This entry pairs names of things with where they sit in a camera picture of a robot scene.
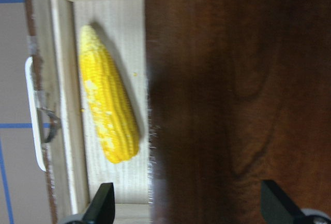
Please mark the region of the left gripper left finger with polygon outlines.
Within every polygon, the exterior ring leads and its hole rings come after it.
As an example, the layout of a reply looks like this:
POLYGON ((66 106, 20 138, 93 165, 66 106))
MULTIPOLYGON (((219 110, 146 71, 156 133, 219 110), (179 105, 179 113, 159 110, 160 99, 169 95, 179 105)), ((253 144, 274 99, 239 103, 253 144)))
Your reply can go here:
POLYGON ((82 223, 112 224, 115 219, 113 183, 102 183, 82 217, 82 223))

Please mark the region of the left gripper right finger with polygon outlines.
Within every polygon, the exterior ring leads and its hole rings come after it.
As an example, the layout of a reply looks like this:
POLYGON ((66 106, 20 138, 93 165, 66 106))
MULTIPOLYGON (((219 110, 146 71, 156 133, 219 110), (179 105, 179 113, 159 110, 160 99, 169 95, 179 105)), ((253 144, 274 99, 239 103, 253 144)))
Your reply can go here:
POLYGON ((313 223, 273 180, 261 182, 261 214, 266 223, 313 223))

